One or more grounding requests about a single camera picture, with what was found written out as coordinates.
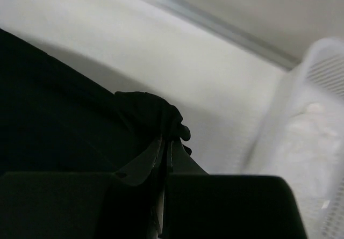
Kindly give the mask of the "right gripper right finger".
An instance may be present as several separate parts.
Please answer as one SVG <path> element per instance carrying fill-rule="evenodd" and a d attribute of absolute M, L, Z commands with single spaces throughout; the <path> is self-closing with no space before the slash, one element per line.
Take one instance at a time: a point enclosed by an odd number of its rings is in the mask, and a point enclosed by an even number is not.
<path fill-rule="evenodd" d="M 169 142 L 163 238 L 306 238 L 295 197 L 278 176 L 210 175 Z"/>

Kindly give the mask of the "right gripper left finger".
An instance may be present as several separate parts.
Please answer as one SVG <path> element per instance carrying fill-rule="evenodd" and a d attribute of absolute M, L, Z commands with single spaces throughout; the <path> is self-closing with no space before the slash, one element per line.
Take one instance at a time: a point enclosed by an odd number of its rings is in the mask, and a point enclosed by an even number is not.
<path fill-rule="evenodd" d="M 1 238 L 156 238 L 163 141 L 116 172 L 7 172 Z"/>

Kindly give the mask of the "black tank top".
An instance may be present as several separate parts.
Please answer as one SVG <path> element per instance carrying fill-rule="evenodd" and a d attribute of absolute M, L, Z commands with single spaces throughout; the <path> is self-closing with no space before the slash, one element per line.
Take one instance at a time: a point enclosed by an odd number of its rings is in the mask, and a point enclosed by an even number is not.
<path fill-rule="evenodd" d="M 1 173 L 113 172 L 157 137 L 188 141 L 179 110 L 148 92 L 110 92 L 1 31 Z"/>

